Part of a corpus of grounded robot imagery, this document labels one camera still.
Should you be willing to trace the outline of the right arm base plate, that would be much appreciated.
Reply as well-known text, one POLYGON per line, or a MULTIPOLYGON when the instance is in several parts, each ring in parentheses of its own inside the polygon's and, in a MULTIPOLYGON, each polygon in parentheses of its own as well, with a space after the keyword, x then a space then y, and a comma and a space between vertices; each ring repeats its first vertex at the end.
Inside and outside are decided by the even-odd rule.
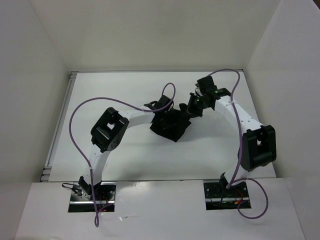
POLYGON ((223 189, 219 181, 204 181, 206 210, 250 209, 249 192, 245 182, 223 189))

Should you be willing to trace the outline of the black skirt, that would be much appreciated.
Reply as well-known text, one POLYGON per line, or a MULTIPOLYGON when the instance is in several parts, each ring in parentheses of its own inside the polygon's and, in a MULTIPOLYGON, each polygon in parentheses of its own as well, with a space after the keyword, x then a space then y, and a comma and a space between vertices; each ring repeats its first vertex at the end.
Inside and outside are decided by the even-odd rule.
POLYGON ((187 105, 180 103, 179 110, 171 108, 156 113, 151 122, 150 130, 161 137, 177 142, 190 125, 187 105))

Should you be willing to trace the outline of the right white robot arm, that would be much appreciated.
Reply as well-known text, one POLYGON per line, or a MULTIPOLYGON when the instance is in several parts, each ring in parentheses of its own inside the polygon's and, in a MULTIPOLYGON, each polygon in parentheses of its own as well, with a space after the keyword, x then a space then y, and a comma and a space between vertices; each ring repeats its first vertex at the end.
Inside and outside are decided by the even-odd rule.
POLYGON ((277 158, 276 130, 251 117, 226 89, 211 90, 205 94, 191 93, 187 112, 201 117, 203 110, 218 112, 238 132, 239 148, 235 164, 220 176, 219 191, 229 197, 250 172, 265 167, 277 158))

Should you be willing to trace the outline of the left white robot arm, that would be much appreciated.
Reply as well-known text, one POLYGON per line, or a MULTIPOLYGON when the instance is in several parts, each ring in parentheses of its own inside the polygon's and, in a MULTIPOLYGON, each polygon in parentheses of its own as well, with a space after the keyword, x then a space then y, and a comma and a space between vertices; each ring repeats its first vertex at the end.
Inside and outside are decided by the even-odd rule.
POLYGON ((146 104, 141 109, 117 111, 109 107, 105 110, 90 131, 91 152, 88 166, 78 181, 83 196, 88 200, 99 196, 103 168, 110 153, 120 145, 126 130, 150 124, 156 116, 167 112, 172 104, 169 100, 159 100, 146 104))

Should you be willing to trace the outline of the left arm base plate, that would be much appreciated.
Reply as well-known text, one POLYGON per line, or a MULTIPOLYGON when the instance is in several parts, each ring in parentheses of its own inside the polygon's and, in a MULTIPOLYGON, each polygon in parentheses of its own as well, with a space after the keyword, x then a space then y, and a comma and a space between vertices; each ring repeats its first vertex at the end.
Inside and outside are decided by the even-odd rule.
MULTIPOLYGON (((94 203, 91 197, 87 196, 79 184, 64 182, 63 188, 71 190, 69 200, 69 213, 89 213, 95 212, 94 203)), ((116 183, 102 182, 96 193, 97 210, 101 212, 114 212, 116 198, 116 183)))

